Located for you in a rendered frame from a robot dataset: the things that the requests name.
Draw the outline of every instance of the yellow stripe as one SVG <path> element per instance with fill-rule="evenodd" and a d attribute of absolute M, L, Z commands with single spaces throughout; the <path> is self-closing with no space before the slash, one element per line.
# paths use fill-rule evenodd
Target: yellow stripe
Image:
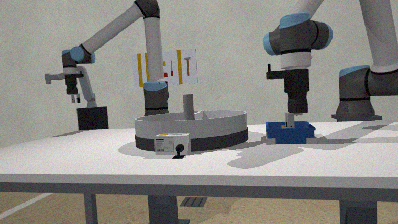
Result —
<path fill-rule="evenodd" d="M 137 54 L 137 62 L 138 62 L 138 80 L 140 83 L 140 87 L 142 87 L 142 64 L 141 64 L 141 54 Z"/>
<path fill-rule="evenodd" d="M 177 50 L 178 83 L 182 84 L 181 50 Z"/>
<path fill-rule="evenodd" d="M 149 81 L 149 71 L 148 71 L 148 57 L 147 54 L 145 53 L 145 66 L 147 68 L 147 81 Z"/>

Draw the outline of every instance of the white tabletop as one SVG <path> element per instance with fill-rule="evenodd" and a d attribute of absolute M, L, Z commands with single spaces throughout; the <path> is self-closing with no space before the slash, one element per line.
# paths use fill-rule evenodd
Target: white tabletop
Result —
<path fill-rule="evenodd" d="M 317 144 L 249 140 L 183 159 L 135 147 L 134 129 L 82 131 L 0 149 L 0 180 L 15 183 L 184 184 L 398 189 L 398 123 L 311 123 Z"/>

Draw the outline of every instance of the round gray tray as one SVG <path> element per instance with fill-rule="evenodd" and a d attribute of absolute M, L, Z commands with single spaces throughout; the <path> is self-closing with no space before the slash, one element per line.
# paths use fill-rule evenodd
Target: round gray tray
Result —
<path fill-rule="evenodd" d="M 166 133 L 189 133 L 192 152 L 231 147 L 249 138 L 244 111 L 197 111 L 194 117 L 186 120 L 181 112 L 136 118 L 136 147 L 154 151 L 154 136 Z"/>

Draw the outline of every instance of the small white box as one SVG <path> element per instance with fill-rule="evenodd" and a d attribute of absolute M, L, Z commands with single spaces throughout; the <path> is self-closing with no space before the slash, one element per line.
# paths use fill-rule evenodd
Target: small white box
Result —
<path fill-rule="evenodd" d="M 180 155 L 189 155 L 191 153 L 191 141 L 188 134 L 159 134 L 155 135 L 155 155 L 177 155 L 175 149 L 177 145 L 184 146 Z"/>

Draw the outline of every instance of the white floor line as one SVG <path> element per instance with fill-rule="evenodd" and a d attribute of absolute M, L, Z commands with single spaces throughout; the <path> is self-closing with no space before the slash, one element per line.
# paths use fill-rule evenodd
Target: white floor line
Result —
<path fill-rule="evenodd" d="M 15 212 L 17 212 L 17 211 L 19 211 L 19 210 L 21 210 L 21 209 L 33 204 L 33 203 L 39 201 L 39 200 L 42 200 L 43 198 L 45 198 L 45 197 L 47 197 L 47 196 L 49 196 L 51 194 L 52 193 L 44 193 L 44 194 L 41 194 L 41 195 L 39 195 L 39 196 L 37 196 L 35 198 L 32 198 L 31 200 L 29 200 L 27 202 L 24 202 L 24 203 L 22 203 L 22 204 L 20 204 L 18 206 L 15 206 L 14 208 L 12 208 L 10 210 L 7 210 L 7 211 L 1 213 L 0 214 L 0 219 L 4 219 L 5 217 L 11 215 L 12 213 L 15 213 Z"/>

